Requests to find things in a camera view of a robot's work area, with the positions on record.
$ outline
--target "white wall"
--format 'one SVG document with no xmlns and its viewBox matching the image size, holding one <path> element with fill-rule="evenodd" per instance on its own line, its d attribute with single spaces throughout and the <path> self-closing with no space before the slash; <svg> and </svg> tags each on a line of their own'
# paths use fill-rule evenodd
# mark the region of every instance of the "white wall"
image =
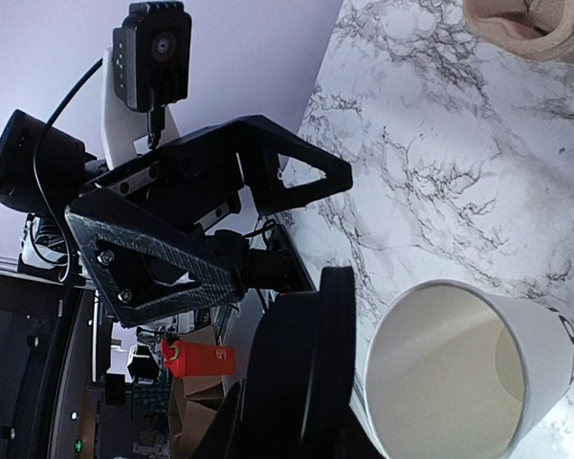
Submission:
<svg viewBox="0 0 574 459">
<path fill-rule="evenodd" d="M 125 0 L 0 1 L 0 133 L 15 108 L 47 119 L 110 46 Z M 193 18 L 182 134 L 260 113 L 297 130 L 342 0 L 187 0 Z M 56 126 L 99 154 L 99 77 Z M 0 206 L 0 256 L 19 254 L 23 214 Z"/>
</svg>

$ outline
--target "marble countertop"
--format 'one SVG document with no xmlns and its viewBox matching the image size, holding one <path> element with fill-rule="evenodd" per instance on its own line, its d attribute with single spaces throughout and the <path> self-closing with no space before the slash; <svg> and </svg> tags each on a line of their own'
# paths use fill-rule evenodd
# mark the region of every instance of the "marble countertop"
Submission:
<svg viewBox="0 0 574 459">
<path fill-rule="evenodd" d="M 425 280 L 574 320 L 574 63 L 520 60 L 461 19 L 459 0 L 346 0 L 299 131 L 353 164 L 350 192 L 282 218 L 313 279 L 356 270 L 360 375 L 382 314 Z M 574 386 L 513 457 L 574 459 Z"/>
</svg>

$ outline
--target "camera lens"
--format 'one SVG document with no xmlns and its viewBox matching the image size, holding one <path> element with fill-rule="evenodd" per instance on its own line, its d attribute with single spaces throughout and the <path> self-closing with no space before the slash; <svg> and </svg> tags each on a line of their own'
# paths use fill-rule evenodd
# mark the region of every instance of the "camera lens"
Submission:
<svg viewBox="0 0 574 459">
<path fill-rule="evenodd" d="M 176 37 L 174 33 L 159 33 L 151 44 L 153 57 L 160 62 L 166 62 L 176 52 Z"/>
</svg>

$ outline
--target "bolt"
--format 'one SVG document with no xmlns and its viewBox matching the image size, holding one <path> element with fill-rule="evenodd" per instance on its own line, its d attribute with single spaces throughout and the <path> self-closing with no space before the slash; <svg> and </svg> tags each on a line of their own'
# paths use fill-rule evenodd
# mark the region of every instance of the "bolt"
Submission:
<svg viewBox="0 0 574 459">
<path fill-rule="evenodd" d="M 12 426 L 0 427 L 0 436 L 5 440 L 14 440 L 15 439 L 15 427 L 12 427 Z"/>
<path fill-rule="evenodd" d="M 132 300 L 132 291 L 129 289 L 125 289 L 117 295 L 119 301 L 123 304 L 127 304 Z"/>
<path fill-rule="evenodd" d="M 115 254 L 113 251 L 103 251 L 98 255 L 98 261 L 102 266 L 109 266 L 115 261 Z"/>
</svg>

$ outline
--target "camera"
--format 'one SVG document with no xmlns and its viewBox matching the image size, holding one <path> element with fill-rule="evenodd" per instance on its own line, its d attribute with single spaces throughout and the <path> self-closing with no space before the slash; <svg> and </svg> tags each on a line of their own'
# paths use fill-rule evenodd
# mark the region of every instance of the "camera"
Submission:
<svg viewBox="0 0 574 459">
<path fill-rule="evenodd" d="M 181 2 L 130 5 L 113 31 L 115 94 L 135 112 L 187 98 L 191 16 Z"/>
</svg>

